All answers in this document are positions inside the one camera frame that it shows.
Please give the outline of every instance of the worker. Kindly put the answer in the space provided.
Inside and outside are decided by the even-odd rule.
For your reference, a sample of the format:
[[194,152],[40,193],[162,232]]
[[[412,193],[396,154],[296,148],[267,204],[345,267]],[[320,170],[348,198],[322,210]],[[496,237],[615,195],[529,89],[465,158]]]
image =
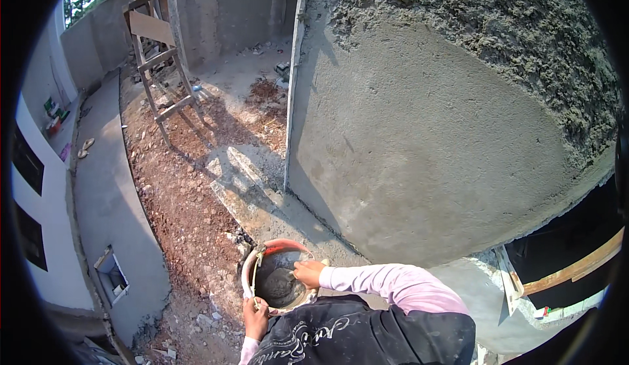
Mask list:
[[476,325],[459,296],[425,269],[403,264],[328,267],[295,262],[306,289],[380,295],[373,310],[357,295],[319,297],[272,317],[262,298],[245,298],[240,364],[465,364]]

